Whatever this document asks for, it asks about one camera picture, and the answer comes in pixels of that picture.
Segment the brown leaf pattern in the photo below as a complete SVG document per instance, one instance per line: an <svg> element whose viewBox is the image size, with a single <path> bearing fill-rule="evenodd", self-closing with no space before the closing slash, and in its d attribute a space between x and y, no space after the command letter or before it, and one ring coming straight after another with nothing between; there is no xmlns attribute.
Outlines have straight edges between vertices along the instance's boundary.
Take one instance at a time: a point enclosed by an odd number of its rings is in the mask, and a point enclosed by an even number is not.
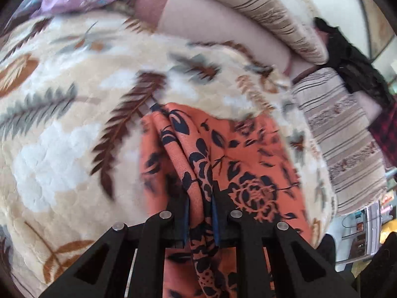
<svg viewBox="0 0 397 298"><path fill-rule="evenodd" d="M153 33L156 32L156 27L141 21L135 17L130 17L128 18L125 22L125 25L127 25L126 29L131 29L132 31L135 31L136 33L141 33L145 32L149 35L152 35Z"/></svg>
<svg viewBox="0 0 397 298"><path fill-rule="evenodd" d="M79 251L87 250L88 247L95 242L92 240L73 241L60 246L57 250L53 250L47 241L33 228L33 226L26 221L25 224L37 235L51 253L43 265L43 276L46 284L58 279L58 277L81 256Z"/></svg>
<svg viewBox="0 0 397 298"><path fill-rule="evenodd" d="M62 245L55 251L55 253L67 253L85 248L92 243L91 240L73 241Z"/></svg>
<svg viewBox="0 0 397 298"><path fill-rule="evenodd" d="M295 163L300 163L303 166L305 162L305 132L294 129L292 134L286 139L295 152Z"/></svg>
<svg viewBox="0 0 397 298"><path fill-rule="evenodd" d="M314 219L312 226L312 246L313 248L317 248L320 245L320 234L321 234L321 221L318 219Z"/></svg>
<svg viewBox="0 0 397 298"><path fill-rule="evenodd" d="M29 53L15 59L0 71L0 98L19 87L37 68L38 60Z"/></svg>
<svg viewBox="0 0 397 298"><path fill-rule="evenodd" d="M65 43L69 41L74 41L72 44L66 45L58 53L72 53L76 50L86 49L93 51L104 51L112 47L111 44L107 43L112 36L108 36L108 31L96 31L91 33L91 30L95 27L97 22L92 24L88 30L82 35L69 35L65 37L60 37L52 41L52 43Z"/></svg>
<svg viewBox="0 0 397 298"><path fill-rule="evenodd" d="M113 180L110 172L113 169L118 146L129 135L129 128L157 102L154 93L164 88L165 81L166 76L163 74L138 73L137 85L123 96L125 100L111 112L113 116L106 122L108 126L103 131L100 143L93 149L93 152L98 154L93 160L96 166L92 169L91 175L100 171L100 183L110 198L113 197Z"/></svg>
<svg viewBox="0 0 397 298"><path fill-rule="evenodd" d="M265 67L265 65L257 61L252 55L252 53L249 51L249 49L241 43L235 43L234 41L229 40L221 43L210 41L210 42L193 42L189 44L193 46L203 46L203 47L212 47L215 45L229 47L231 49L234 49L235 51L242 53L245 57L248 58L251 64L255 66Z"/></svg>
<svg viewBox="0 0 397 298"><path fill-rule="evenodd" d="M241 89L242 94L246 94L247 98L255 103L264 113L270 113L274 107L264 99L264 97L255 89L249 75L241 75L236 79L237 87Z"/></svg>
<svg viewBox="0 0 397 298"><path fill-rule="evenodd" d="M191 80L197 83L206 84L211 82L221 71L219 65L209 62L201 54L188 58L184 55L170 53L170 57L178 62L178 65L172 67L171 70L191 75Z"/></svg>
<svg viewBox="0 0 397 298"><path fill-rule="evenodd" d="M3 61L9 58L15 51L17 51L19 48L21 48L25 43L27 43L29 40L31 40L34 36L36 36L38 33L41 33L45 28L48 27L48 25L51 23L53 18L45 18L43 20L40 20L36 22L30 30L29 34L19 41L4 57Z"/></svg>
<svg viewBox="0 0 397 298"><path fill-rule="evenodd" d="M265 92L272 93L272 94L278 93L278 88L277 88L276 84L274 82L268 80L266 77L261 76L260 82L261 82L261 85Z"/></svg>

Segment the blanket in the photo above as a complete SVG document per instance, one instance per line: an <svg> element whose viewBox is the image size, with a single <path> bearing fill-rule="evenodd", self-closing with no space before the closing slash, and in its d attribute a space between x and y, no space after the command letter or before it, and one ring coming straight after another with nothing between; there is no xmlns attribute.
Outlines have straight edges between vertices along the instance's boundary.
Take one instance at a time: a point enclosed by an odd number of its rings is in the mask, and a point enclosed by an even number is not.
<svg viewBox="0 0 397 298"><path fill-rule="evenodd" d="M27 297L115 222L148 218L140 118L155 103L245 122L270 115L299 176L313 246L335 214L325 161L289 80L237 43L192 44L101 10L28 21L0 59L0 254Z"/></svg>

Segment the orange cloth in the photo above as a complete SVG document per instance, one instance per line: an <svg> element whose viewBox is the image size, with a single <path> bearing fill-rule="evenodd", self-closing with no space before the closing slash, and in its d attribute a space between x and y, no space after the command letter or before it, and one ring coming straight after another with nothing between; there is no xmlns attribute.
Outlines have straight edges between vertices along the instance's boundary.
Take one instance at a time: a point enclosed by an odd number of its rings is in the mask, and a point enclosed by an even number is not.
<svg viewBox="0 0 397 298"><path fill-rule="evenodd" d="M174 103L152 111L142 119L140 156L149 213L178 192L190 198L190 247L167 250L164 297L236 297L234 250L215 246L213 192L227 192L261 223L288 221L310 242L298 176L269 116L234 122Z"/></svg>

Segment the bed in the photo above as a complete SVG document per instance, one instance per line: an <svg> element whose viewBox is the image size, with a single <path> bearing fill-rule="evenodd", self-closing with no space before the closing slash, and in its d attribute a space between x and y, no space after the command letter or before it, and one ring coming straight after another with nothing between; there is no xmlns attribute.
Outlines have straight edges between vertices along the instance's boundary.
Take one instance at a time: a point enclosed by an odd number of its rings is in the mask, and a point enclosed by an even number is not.
<svg viewBox="0 0 397 298"><path fill-rule="evenodd" d="M38 297L115 222L148 218L139 121L156 102L235 121L266 113L299 175L314 247L338 214L327 163L289 78L316 61L220 3L177 1L136 0L134 17L106 10L39 17L4 40L0 255L5 277L25 297ZM216 70L203 73L197 63ZM150 102L124 113L140 83L152 88Z"/></svg>

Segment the striped fabric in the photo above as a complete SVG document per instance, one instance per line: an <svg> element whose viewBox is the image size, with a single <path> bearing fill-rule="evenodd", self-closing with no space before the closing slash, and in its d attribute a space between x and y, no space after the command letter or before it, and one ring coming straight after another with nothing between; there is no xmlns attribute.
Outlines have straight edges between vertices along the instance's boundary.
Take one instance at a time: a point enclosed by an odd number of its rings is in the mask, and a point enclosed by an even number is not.
<svg viewBox="0 0 397 298"><path fill-rule="evenodd" d="M324 64L328 52L314 29L299 22L280 0L217 0L270 30L305 60Z"/></svg>
<svg viewBox="0 0 397 298"><path fill-rule="evenodd" d="M328 165L338 198L338 214L360 210L387 189L380 147L355 97L331 68L323 68L293 88L313 137Z"/></svg>

